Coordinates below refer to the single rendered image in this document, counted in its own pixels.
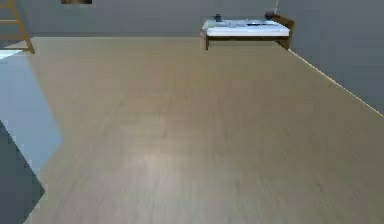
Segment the white bed with wooden frame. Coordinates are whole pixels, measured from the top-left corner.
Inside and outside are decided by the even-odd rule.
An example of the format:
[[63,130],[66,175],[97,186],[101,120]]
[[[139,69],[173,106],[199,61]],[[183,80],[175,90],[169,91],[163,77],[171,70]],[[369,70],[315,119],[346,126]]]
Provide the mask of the white bed with wooden frame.
[[[269,23],[268,26],[247,26],[247,23]],[[205,49],[209,48],[211,41],[224,40],[251,40],[274,41],[282,48],[289,50],[296,23],[294,20],[275,14],[267,19],[215,19],[206,20],[201,31],[205,39]]]

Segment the wooden ladder shelf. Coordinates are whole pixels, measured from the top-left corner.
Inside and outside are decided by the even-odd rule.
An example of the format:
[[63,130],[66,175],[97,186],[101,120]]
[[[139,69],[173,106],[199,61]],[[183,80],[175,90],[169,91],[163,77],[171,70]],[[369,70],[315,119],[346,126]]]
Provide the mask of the wooden ladder shelf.
[[35,53],[35,49],[33,47],[33,44],[31,42],[31,38],[26,30],[26,27],[22,21],[22,18],[20,16],[20,13],[17,9],[16,3],[14,0],[6,0],[5,3],[0,3],[0,9],[9,9],[13,17],[10,19],[1,19],[0,18],[0,25],[16,25],[20,33],[17,35],[3,35],[0,32],[0,40],[18,40],[18,41],[24,41],[26,43],[25,47],[13,47],[13,50],[21,50],[24,52],[30,52],[31,54]]

